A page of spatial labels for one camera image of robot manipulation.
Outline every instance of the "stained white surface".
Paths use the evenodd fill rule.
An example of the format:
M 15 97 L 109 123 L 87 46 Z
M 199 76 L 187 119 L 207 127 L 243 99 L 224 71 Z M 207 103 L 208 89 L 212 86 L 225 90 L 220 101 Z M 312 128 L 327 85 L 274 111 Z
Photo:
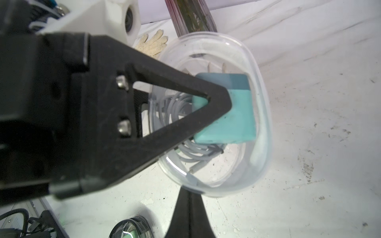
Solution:
M 212 15 L 256 58 L 274 131 L 261 181 L 203 198 L 216 236 L 381 237 L 381 1 L 262 0 Z M 157 29 L 176 37 L 170 20 L 141 34 Z M 72 238 L 106 237 L 137 213 L 160 238 L 178 190 L 152 165 L 108 190 L 49 201 Z

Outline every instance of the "gray cable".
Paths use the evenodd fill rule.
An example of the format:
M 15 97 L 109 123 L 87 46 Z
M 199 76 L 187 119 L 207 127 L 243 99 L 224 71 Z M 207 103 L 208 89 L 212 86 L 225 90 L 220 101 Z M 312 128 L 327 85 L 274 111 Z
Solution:
M 191 103 L 192 95 L 178 92 L 175 95 L 168 95 L 161 98 L 156 103 L 155 111 L 158 112 L 161 126 L 167 126 L 172 122 L 179 120 L 182 109 Z M 190 139 L 178 145 L 179 150 L 189 158 L 181 156 L 177 151 L 179 159 L 187 163 L 195 163 L 189 172 L 195 173 L 206 166 L 213 158 L 223 153 L 226 145 L 224 144 L 197 144 Z

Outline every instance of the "metal screw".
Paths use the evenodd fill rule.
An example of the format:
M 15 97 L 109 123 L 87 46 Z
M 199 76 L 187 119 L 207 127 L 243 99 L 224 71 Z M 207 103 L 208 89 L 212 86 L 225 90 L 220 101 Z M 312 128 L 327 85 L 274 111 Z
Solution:
M 126 76 L 124 76 L 124 75 L 119 75 L 119 76 L 117 77 L 117 84 L 118 84 L 118 87 L 119 87 L 120 89 L 124 89 L 124 90 L 126 90 L 126 91 L 129 90 Z
M 130 136 L 132 132 L 131 122 L 129 120 L 119 122 L 118 131 L 123 136 Z
M 55 9 L 56 9 L 56 12 L 60 14 L 61 16 L 65 16 L 66 14 L 70 12 L 69 9 L 61 3 L 57 4 L 57 6 L 55 6 Z

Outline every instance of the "blue sponge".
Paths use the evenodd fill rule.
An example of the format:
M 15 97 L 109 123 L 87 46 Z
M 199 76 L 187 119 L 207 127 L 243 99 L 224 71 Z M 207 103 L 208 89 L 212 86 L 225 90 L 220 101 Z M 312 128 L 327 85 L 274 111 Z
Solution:
M 198 144 L 238 144 L 256 138 L 249 81 L 244 74 L 199 73 L 197 78 L 221 85 L 227 89 L 232 108 L 221 118 L 205 127 L 194 136 Z M 192 97 L 192 111 L 208 104 L 203 97 Z

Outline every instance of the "black cable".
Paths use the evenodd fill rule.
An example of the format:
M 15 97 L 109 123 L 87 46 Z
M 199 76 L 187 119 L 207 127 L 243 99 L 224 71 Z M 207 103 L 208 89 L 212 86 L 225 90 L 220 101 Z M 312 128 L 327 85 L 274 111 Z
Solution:
M 29 212 L 26 209 L 18 208 L 18 209 L 14 209 L 12 211 L 6 212 L 6 213 L 0 215 L 0 220 L 3 220 L 5 218 L 9 217 L 10 215 L 13 215 L 16 213 L 21 213 L 24 216 L 24 225 L 22 227 L 22 235 L 25 235 L 27 233 L 27 230 L 28 230 L 28 219 L 29 219 Z

